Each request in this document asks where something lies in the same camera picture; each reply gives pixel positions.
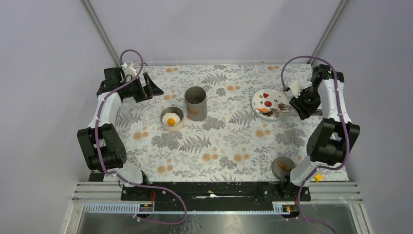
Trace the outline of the toy fried egg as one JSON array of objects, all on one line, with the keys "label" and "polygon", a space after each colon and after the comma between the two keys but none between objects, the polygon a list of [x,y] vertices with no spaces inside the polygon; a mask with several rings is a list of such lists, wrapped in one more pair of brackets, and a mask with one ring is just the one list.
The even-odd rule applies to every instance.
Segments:
[{"label": "toy fried egg", "polygon": [[181,118],[176,113],[165,113],[162,116],[162,123],[166,126],[173,127],[181,122]]}]

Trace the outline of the grey cylindrical lunch container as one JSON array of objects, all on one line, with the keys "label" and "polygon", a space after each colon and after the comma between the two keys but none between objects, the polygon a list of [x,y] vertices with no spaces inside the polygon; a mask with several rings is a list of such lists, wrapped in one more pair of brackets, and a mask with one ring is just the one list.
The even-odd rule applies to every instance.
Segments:
[{"label": "grey cylindrical lunch container", "polygon": [[207,94],[199,86],[190,87],[184,94],[188,117],[193,121],[202,121],[207,117]]}]

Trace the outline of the metal food tongs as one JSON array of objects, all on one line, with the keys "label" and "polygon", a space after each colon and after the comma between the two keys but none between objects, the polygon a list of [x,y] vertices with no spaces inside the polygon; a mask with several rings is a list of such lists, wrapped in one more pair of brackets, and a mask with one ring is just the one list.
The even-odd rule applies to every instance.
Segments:
[{"label": "metal food tongs", "polygon": [[286,108],[283,111],[280,111],[278,106],[274,108],[277,112],[279,112],[278,117],[286,117],[286,116],[298,116],[300,119],[307,119],[312,116],[322,116],[322,109],[316,109],[314,112],[306,112],[306,111],[299,111],[296,110],[293,106],[286,105]]}]

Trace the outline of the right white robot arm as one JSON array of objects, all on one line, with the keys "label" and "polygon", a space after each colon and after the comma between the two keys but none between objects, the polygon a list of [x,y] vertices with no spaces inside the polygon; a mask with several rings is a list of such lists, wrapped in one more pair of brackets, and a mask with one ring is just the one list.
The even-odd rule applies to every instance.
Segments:
[{"label": "right white robot arm", "polygon": [[360,127],[348,116],[343,97],[344,76],[331,66],[313,68],[311,85],[302,89],[299,82],[290,86],[289,104],[300,119],[309,118],[320,107],[322,119],[307,143],[307,156],[289,173],[289,182],[279,188],[281,198],[293,200],[297,186],[305,185],[321,169],[341,169],[360,134]]}]

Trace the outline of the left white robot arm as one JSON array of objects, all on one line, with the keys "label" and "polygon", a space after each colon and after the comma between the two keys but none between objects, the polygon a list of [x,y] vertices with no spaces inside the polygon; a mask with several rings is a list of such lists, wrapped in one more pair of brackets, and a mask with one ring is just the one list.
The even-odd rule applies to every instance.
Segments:
[{"label": "left white robot arm", "polygon": [[96,96],[98,106],[88,127],[77,132],[77,140],[87,167],[105,175],[115,176],[126,187],[133,187],[132,194],[139,200],[146,200],[151,194],[144,172],[136,169],[127,160],[127,151],[115,128],[116,118],[123,100],[133,98],[139,103],[164,94],[150,78],[143,73],[145,84],[137,72],[128,67],[104,69],[105,79]]}]

